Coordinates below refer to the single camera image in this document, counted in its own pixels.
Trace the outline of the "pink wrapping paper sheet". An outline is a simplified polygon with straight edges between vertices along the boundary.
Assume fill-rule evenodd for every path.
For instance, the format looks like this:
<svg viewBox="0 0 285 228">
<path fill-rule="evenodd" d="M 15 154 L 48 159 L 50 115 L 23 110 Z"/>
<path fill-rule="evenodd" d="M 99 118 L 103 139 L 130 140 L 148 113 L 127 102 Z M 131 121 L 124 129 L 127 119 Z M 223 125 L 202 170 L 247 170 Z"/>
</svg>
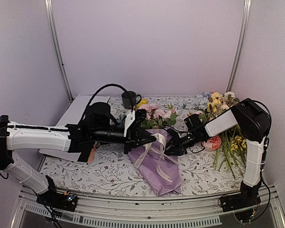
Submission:
<svg viewBox="0 0 285 228">
<path fill-rule="evenodd" d="M 128 156 L 144 180 L 157 196 L 180 193 L 182 179 L 179 174 L 178 157 L 164 154 L 171 138 L 164 129 L 149 129 L 156 141 L 132 149 Z"/>
</svg>

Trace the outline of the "left aluminium frame post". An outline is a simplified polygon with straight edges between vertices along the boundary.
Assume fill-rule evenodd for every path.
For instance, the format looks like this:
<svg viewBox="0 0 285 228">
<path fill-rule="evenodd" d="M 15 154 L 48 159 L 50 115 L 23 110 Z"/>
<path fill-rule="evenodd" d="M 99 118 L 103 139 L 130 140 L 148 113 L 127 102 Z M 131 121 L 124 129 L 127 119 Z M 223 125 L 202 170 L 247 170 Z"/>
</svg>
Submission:
<svg viewBox="0 0 285 228">
<path fill-rule="evenodd" d="M 67 95 L 67 98 L 68 98 L 69 102 L 71 103 L 74 100 L 74 96 L 72 94 L 71 87 L 70 87 L 70 84 L 69 84 L 69 81 L 67 78 L 65 64 L 64 64 L 62 53 L 60 50 L 52 1 L 51 0 L 44 0 L 44 3 L 45 3 L 45 11 L 46 11 L 46 16 L 47 16 L 48 27 L 49 27 L 49 31 L 50 31 L 50 35 L 51 35 L 51 39 L 52 39 L 52 43 L 53 43 L 53 49 L 55 52 L 55 56 L 56 56 L 57 65 L 58 65 L 58 69 L 60 72 L 62 84 L 63 84 L 64 90 L 65 90 L 65 93 Z"/>
</svg>

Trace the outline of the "front aluminium rail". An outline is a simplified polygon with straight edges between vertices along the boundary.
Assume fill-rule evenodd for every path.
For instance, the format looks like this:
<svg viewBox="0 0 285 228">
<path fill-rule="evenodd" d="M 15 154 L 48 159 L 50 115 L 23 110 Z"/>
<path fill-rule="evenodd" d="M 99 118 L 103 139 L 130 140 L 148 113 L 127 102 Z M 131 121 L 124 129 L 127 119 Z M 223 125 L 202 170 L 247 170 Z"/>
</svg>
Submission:
<svg viewBox="0 0 285 228">
<path fill-rule="evenodd" d="M 130 197 L 77 192 L 75 211 L 58 210 L 54 222 L 23 187 L 13 210 L 11 228 L 285 228 L 285 209 L 274 185 L 259 189 L 257 205 L 224 211 L 227 191 L 207 195 Z"/>
</svg>

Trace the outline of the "aluminium frame post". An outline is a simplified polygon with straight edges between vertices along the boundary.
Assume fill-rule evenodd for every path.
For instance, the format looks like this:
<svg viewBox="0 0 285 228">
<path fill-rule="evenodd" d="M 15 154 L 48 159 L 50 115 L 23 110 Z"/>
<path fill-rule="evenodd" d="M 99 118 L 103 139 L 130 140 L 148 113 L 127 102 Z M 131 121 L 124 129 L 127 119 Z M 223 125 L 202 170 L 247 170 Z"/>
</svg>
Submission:
<svg viewBox="0 0 285 228">
<path fill-rule="evenodd" d="M 243 12 L 242 12 L 242 20 L 241 20 L 241 26 L 240 26 L 239 37 L 238 37 L 238 42 L 237 42 L 237 48 L 236 48 L 235 57 L 233 60 L 226 92 L 232 91 L 235 80 L 236 80 L 238 67 L 240 64 L 241 55 L 242 55 L 243 48 L 244 48 L 245 38 L 247 35 L 247 28 L 249 24 L 251 5 L 252 5 L 252 0 L 244 0 L 244 7 L 243 7 Z"/>
<path fill-rule="evenodd" d="M 49 31 L 50 31 L 50 35 L 51 35 L 51 39 L 52 39 L 52 43 L 53 43 L 53 49 L 55 52 L 55 56 L 56 56 L 57 65 L 58 65 L 58 69 L 60 72 L 62 84 L 63 84 L 64 90 L 65 90 L 65 93 L 67 95 L 67 98 L 68 98 L 69 102 L 71 103 L 74 100 L 74 96 L 72 94 L 71 87 L 70 87 L 70 84 L 69 84 L 69 81 L 67 78 L 65 64 L 64 64 L 62 53 L 60 50 L 52 1 L 51 0 L 44 0 L 44 3 L 45 3 L 45 11 L 46 11 L 46 16 L 47 16 L 48 27 L 49 27 Z"/>
</svg>

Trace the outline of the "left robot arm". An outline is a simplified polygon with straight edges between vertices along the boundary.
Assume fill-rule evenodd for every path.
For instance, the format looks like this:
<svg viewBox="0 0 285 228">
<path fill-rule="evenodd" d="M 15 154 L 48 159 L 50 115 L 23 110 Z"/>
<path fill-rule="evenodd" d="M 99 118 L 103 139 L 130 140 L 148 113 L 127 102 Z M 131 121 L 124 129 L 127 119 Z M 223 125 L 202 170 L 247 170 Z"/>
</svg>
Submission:
<svg viewBox="0 0 285 228">
<path fill-rule="evenodd" d="M 124 152 L 156 141 L 140 124 L 146 111 L 131 110 L 124 126 L 111 115 L 111 107 L 96 102 L 85 108 L 78 124 L 62 127 L 23 125 L 11 122 L 7 115 L 0 117 L 0 171 L 14 176 L 34 190 L 50 206 L 57 206 L 64 196 L 58 193 L 53 180 L 39 174 L 16 153 L 18 149 L 45 149 L 59 152 L 90 153 L 95 142 L 120 143 Z"/>
</svg>

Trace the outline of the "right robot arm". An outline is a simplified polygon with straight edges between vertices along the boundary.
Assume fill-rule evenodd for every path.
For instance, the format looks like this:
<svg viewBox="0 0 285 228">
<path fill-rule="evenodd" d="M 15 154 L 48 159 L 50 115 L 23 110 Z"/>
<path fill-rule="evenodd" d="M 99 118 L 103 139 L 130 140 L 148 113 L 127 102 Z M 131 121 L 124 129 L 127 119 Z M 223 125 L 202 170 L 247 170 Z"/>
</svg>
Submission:
<svg viewBox="0 0 285 228">
<path fill-rule="evenodd" d="M 214 119 L 203 123 L 197 114 L 184 119 L 187 131 L 183 137 L 179 132 L 169 129 L 172 136 L 166 145 L 165 154 L 181 156 L 187 150 L 200 142 L 206 142 L 227 130 L 237 127 L 246 145 L 246 169 L 236 197 L 240 207 L 251 203 L 263 182 L 262 171 L 266 162 L 266 149 L 272 118 L 268 108 L 260 101 L 246 98 L 231 106 Z"/>
</svg>

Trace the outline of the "dark grey mug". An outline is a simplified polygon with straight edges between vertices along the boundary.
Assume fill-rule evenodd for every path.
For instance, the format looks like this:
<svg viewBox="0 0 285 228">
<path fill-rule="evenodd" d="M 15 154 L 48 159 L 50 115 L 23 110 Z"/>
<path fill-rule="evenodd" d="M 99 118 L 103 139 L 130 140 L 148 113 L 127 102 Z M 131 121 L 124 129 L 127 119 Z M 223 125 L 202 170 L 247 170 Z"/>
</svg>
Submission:
<svg viewBox="0 0 285 228">
<path fill-rule="evenodd" d="M 133 105 L 137 105 L 141 102 L 142 96 L 140 94 L 136 94 L 134 91 L 128 91 L 122 93 L 122 103 L 125 109 L 131 109 Z"/>
</svg>

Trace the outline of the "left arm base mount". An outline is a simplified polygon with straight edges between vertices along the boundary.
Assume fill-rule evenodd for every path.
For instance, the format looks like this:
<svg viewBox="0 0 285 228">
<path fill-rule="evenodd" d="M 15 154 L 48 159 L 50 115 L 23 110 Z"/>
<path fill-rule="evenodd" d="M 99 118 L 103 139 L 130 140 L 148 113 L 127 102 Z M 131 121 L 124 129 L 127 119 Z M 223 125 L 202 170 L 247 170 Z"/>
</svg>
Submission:
<svg viewBox="0 0 285 228">
<path fill-rule="evenodd" d="M 46 205 L 50 208 L 61 209 L 74 212 L 77 207 L 78 197 L 76 194 L 67 191 L 58 193 L 48 190 L 45 193 L 37 195 L 37 203 Z"/>
</svg>

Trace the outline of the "red patterned bowl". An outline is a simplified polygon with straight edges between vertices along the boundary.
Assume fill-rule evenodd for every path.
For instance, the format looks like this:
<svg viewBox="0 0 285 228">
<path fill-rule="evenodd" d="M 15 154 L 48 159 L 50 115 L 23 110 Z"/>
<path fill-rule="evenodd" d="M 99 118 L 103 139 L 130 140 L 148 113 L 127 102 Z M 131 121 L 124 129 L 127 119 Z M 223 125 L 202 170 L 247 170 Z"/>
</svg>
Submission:
<svg viewBox="0 0 285 228">
<path fill-rule="evenodd" d="M 202 146 L 205 148 L 206 151 L 215 151 L 221 147 L 222 140 L 219 135 L 216 135 L 206 142 L 202 142 Z"/>
</svg>

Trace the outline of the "yellow flower stem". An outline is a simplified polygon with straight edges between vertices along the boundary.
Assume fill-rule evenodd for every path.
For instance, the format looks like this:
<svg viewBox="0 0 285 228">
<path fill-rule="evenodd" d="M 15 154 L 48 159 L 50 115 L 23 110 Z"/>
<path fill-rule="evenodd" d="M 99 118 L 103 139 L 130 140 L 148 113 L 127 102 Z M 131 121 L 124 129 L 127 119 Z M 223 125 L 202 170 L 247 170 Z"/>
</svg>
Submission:
<svg viewBox="0 0 285 228">
<path fill-rule="evenodd" d="M 142 105 L 148 104 L 148 100 L 145 98 L 142 98 L 141 101 L 137 104 L 137 108 L 139 108 Z"/>
</svg>

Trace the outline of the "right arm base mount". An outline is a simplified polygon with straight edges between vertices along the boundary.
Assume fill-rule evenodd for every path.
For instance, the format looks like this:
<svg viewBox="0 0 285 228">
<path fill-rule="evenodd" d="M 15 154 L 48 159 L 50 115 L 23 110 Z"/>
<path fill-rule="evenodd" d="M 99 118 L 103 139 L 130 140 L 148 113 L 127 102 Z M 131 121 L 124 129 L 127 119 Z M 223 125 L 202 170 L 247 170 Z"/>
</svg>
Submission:
<svg viewBox="0 0 285 228">
<path fill-rule="evenodd" d="M 234 195 L 222 195 L 218 200 L 218 206 L 223 212 L 243 209 L 261 203 L 258 191 L 242 190 Z"/>
</svg>

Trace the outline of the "pile of fake flowers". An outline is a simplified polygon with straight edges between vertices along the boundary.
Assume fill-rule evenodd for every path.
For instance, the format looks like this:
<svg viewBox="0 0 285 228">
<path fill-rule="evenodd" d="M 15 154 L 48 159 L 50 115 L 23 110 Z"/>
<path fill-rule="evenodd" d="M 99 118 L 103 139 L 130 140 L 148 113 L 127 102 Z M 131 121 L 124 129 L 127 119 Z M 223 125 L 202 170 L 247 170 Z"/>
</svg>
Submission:
<svg viewBox="0 0 285 228">
<path fill-rule="evenodd" d="M 208 103 L 196 114 L 204 124 L 209 124 L 210 138 L 219 135 L 222 144 L 215 150 L 213 167 L 219 171 L 222 166 L 235 177 L 243 176 L 246 168 L 247 139 L 232 116 L 231 109 L 239 103 L 235 93 L 207 93 Z"/>
</svg>

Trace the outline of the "right aluminium frame post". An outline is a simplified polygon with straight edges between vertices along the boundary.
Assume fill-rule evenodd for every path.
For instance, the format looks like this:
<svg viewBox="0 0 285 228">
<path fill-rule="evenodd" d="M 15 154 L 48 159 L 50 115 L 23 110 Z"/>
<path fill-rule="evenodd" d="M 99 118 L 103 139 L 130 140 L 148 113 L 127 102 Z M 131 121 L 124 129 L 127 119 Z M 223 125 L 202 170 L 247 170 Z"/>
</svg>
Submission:
<svg viewBox="0 0 285 228">
<path fill-rule="evenodd" d="M 249 24 L 251 5 L 252 5 L 252 0 L 244 0 L 244 7 L 243 7 L 243 12 L 242 12 L 242 20 L 241 20 L 241 26 L 240 26 L 239 37 L 238 37 L 238 42 L 237 42 L 237 48 L 236 48 L 235 57 L 233 60 L 226 92 L 232 91 L 235 80 L 236 80 L 238 67 L 240 64 L 241 55 L 242 55 L 243 48 L 244 48 L 245 38 L 247 35 L 247 28 Z"/>
</svg>

